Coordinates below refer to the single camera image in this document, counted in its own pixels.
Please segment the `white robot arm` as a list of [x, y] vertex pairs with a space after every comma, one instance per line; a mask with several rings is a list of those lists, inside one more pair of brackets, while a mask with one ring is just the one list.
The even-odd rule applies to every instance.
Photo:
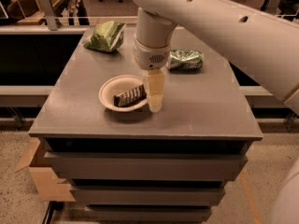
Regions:
[[134, 56], [151, 76], [180, 25], [299, 114], [299, 26], [230, 0], [133, 0]]

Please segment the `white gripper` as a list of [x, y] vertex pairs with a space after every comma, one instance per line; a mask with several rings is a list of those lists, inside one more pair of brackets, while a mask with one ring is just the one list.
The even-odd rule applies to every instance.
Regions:
[[168, 61], [170, 39], [159, 37], [153, 44], [142, 42], [134, 36], [133, 54], [136, 63], [142, 70], [149, 70], [144, 75], [144, 87], [147, 94], [149, 110], [158, 112], [162, 108], [164, 97], [164, 73], [161, 70]]

